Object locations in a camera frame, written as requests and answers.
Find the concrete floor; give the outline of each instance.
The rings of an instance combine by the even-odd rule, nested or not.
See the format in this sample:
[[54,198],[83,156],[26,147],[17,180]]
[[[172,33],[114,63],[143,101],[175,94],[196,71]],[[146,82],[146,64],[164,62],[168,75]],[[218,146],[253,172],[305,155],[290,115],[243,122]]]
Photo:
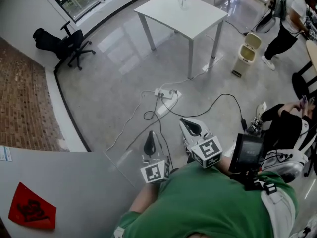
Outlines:
[[[165,26],[148,20],[157,46],[151,51],[138,15],[133,9],[149,0],[139,0],[127,7],[94,32],[89,40],[93,42],[95,55],[82,57],[82,71],[62,67],[58,73],[59,82],[68,106],[88,145],[93,151],[105,151],[122,130],[139,103],[143,90],[159,88],[167,82],[179,82],[187,78],[188,41]],[[227,0],[216,0],[217,7],[227,10]],[[264,6],[253,0],[231,0],[228,21],[241,32],[249,31],[255,24],[258,11]],[[260,56],[267,45],[277,35],[278,23],[266,34],[259,34],[262,45],[254,66],[242,78],[237,78],[231,70],[237,59],[244,36],[228,23],[224,23],[217,53],[217,63],[207,73],[193,81],[166,85],[165,89],[176,89],[181,93],[174,111],[183,115],[196,115],[205,111],[220,93],[231,93],[237,98],[244,119],[250,122],[255,116],[256,106],[266,101],[268,107],[278,103],[297,100],[291,84],[291,75],[301,69],[309,60],[305,40],[300,37],[292,49],[273,58],[276,71],[269,70]],[[193,75],[203,72],[209,64],[216,27],[200,37],[196,45]],[[135,185],[136,166],[140,165],[139,148],[147,132],[132,145],[131,152],[125,152],[130,142],[151,122],[143,119],[144,112],[153,110],[156,97],[153,93],[142,94],[142,103],[133,119],[127,124],[116,145],[106,154],[118,166],[125,165],[124,173]],[[162,111],[162,102],[157,110]],[[162,131],[167,139],[174,167],[186,163],[179,118],[168,114],[161,120]],[[231,97],[221,97],[213,108],[198,119],[202,120],[216,135],[224,149],[228,151],[238,133],[243,132],[237,104]],[[156,123],[151,130],[159,132]],[[298,178],[293,185],[300,200],[300,214],[294,231],[305,226],[310,216],[317,212],[317,184],[312,186],[316,176]]]

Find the hand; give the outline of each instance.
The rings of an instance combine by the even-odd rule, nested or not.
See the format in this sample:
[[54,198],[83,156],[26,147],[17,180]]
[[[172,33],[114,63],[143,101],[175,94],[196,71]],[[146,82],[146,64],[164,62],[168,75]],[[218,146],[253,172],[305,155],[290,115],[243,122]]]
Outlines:
[[294,102],[294,107],[300,111],[303,107],[302,107],[302,100],[298,101],[298,102]]
[[308,100],[308,104],[307,104],[308,111],[313,111],[314,110],[314,108],[315,108],[314,102],[315,102],[315,98],[314,97],[312,97],[312,98],[310,98]]

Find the red paper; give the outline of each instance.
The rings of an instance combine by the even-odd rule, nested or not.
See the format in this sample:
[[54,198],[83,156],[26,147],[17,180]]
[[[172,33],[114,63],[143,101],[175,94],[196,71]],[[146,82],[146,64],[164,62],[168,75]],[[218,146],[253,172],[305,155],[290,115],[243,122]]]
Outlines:
[[19,183],[9,212],[9,219],[30,228],[55,229],[56,207]]

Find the trash can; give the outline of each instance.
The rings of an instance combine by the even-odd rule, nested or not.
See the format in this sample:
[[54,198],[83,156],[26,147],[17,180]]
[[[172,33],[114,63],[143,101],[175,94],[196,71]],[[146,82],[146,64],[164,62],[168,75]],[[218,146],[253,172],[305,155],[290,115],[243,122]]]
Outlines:
[[241,77],[254,63],[257,49],[261,45],[261,39],[253,33],[248,33],[244,43],[239,48],[238,59],[232,73]]

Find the black chair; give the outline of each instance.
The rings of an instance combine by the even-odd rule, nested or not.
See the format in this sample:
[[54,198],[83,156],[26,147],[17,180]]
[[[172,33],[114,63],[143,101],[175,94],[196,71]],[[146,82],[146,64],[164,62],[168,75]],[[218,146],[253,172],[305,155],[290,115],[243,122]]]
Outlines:
[[310,164],[309,164],[308,171],[304,173],[305,177],[309,176],[312,170],[312,167],[314,167],[314,171],[317,175],[317,139],[315,139],[315,147],[311,145],[310,150],[311,150],[311,155],[308,157],[308,159],[310,160]]
[[71,63],[76,58],[77,67],[79,68],[79,70],[82,70],[82,67],[80,67],[80,55],[88,52],[92,52],[93,54],[95,54],[96,52],[93,50],[83,50],[87,44],[91,44],[92,42],[86,41],[84,45],[82,45],[84,41],[83,32],[81,30],[78,30],[73,34],[70,34],[70,31],[67,28],[69,23],[70,21],[68,21],[60,29],[65,29],[66,33],[68,34],[68,37],[66,36],[62,40],[58,37],[49,34],[43,28],[39,28],[38,30],[36,30],[33,34],[33,38],[36,42],[35,46],[41,50],[48,50],[54,52],[57,55],[57,57],[61,60],[61,62],[64,62],[67,57],[74,54],[71,60],[69,61],[68,66],[72,67]]

